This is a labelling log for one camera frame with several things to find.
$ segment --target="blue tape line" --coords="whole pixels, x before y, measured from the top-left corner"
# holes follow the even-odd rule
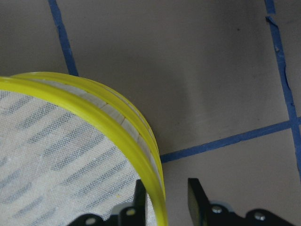
[[[276,14],[274,0],[265,0],[265,7],[268,14]]]
[[[78,76],[79,73],[76,69],[75,66],[75,61],[73,59],[73,55],[72,55],[72,51],[71,51],[71,47],[70,47],[70,43],[68,40],[68,36],[67,36],[67,32],[65,29],[65,26],[63,24],[62,21],[62,15],[61,15],[61,11],[57,5],[56,0],[48,0],[50,9],[51,9],[51,13],[53,16],[53,19],[55,21],[55,25],[57,27],[57,31],[59,34],[59,39],[60,39],[60,43],[61,43],[61,47],[62,47],[62,51],[65,57],[65,62],[67,64],[67,68],[68,68],[68,72],[71,75],[75,75]]]
[[[279,132],[285,129],[289,129],[291,127],[290,121],[285,121],[281,123],[277,123],[271,126],[266,126],[260,129],[255,129],[246,133],[234,135],[231,137],[227,137],[224,139],[216,140],[210,143],[206,143],[200,146],[191,147],[187,149],[183,149],[177,152],[172,152],[168,154],[161,155],[161,162],[166,163],[169,161],[181,159],[184,157],[188,157],[191,155],[203,153],[206,151],[211,151],[220,147],[225,147],[228,145],[236,144],[241,141],[253,139],[256,137],[261,137],[267,134]]]
[[[297,113],[293,102],[292,91],[287,82],[287,77],[285,72],[286,63],[285,63],[285,56],[284,56],[283,46],[280,37],[280,31],[272,17],[267,16],[266,20],[269,22],[269,26],[271,29],[272,39],[274,43],[274,50],[276,54],[276,59],[277,59],[277,64],[278,64],[278,69],[279,69],[279,74],[280,74],[280,79],[282,84],[282,90],[284,93],[285,103],[286,103],[288,116],[290,119],[292,133],[293,133],[293,141],[294,141],[295,151],[296,151],[297,166],[298,166],[299,176],[301,180],[301,135],[299,130],[299,119],[297,118]]]

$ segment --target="yellow plastic rim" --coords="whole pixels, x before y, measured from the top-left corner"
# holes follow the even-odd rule
[[[163,170],[162,170],[162,164],[160,160],[160,156],[158,154],[158,147],[156,141],[151,137],[149,134],[148,128],[145,127],[141,119],[138,117],[137,114],[133,112],[132,109],[130,109],[129,106],[127,106],[126,103],[124,103],[120,98],[112,94],[113,89],[95,82],[93,80],[84,79],[81,77],[75,77],[68,74],[62,74],[62,73],[51,73],[51,72],[34,72],[34,73],[23,73],[23,74],[17,74],[14,75],[15,78],[22,78],[22,79],[39,79],[39,80],[49,80],[49,81],[56,81],[59,83],[71,85],[74,87],[77,87],[79,89],[82,89],[99,99],[104,100],[111,106],[113,106],[115,109],[117,109],[120,113],[122,113],[138,130],[139,134],[143,137],[146,144],[150,148],[150,152],[152,156],[154,157],[156,166],[158,168],[158,172],[161,179],[161,184],[163,188],[164,198],[165,198],[165,186],[164,186],[164,178],[163,178]]]
[[[154,142],[156,144],[157,151],[159,153],[158,145],[157,145],[157,142],[156,142],[156,139],[155,139],[155,135],[153,134],[153,132],[151,130],[151,126],[149,125],[149,123],[145,119],[144,115],[136,108],[135,105],[132,104],[132,102],[130,102],[126,97],[124,97],[122,94],[120,94],[116,90],[114,90],[114,89],[112,89],[112,88],[110,88],[110,87],[108,87],[108,86],[106,86],[106,85],[104,85],[104,84],[102,84],[100,82],[97,82],[97,81],[94,81],[94,80],[91,80],[91,79],[87,79],[87,78],[84,78],[84,79],[86,79],[88,81],[91,81],[91,82],[93,82],[93,83],[95,83],[95,84],[97,84],[97,85],[99,85],[101,87],[104,87],[105,89],[109,90],[110,92],[114,93],[115,95],[123,98],[129,105],[131,105],[131,107],[139,114],[140,119],[143,120],[143,122],[145,123],[145,125],[147,126],[147,128],[150,129],[150,134],[151,134],[151,136],[152,136],[152,138],[153,138],[153,140],[154,140]]]
[[[138,144],[109,115],[77,95],[40,82],[0,77],[0,90],[17,92],[53,103],[82,118],[107,136],[128,158],[141,177],[152,201],[158,225],[168,226],[165,199],[159,178]]]

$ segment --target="metal screw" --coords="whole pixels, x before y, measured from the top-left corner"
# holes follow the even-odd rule
[[[265,220],[265,215],[263,215],[263,214],[260,213],[260,212],[256,212],[256,213],[254,214],[254,217],[255,217],[256,220],[261,220],[261,221],[264,221],[264,220]]]
[[[213,206],[211,209],[212,209],[213,213],[221,213],[222,212],[222,208],[220,206]]]
[[[135,209],[128,209],[127,210],[127,215],[128,216],[133,216],[133,215],[135,215],[136,214],[136,210]]]
[[[88,218],[85,223],[86,223],[87,226],[88,225],[93,225],[93,224],[96,223],[96,219],[95,218]]]

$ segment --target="tiled floor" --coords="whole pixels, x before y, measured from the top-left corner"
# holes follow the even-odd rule
[[[57,0],[82,77],[128,97],[161,154],[289,120],[264,0]],[[301,3],[276,0],[287,79],[301,116]],[[67,73],[47,1],[0,3],[0,75]],[[266,208],[301,223],[290,129],[164,163],[171,226],[191,225],[187,178],[240,215]]]

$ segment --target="white mesh netting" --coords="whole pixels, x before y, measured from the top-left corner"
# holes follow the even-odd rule
[[[131,202],[138,174],[101,132],[43,100],[0,91],[3,225],[64,226],[81,214],[107,219]],[[148,225],[156,225],[148,202]]]

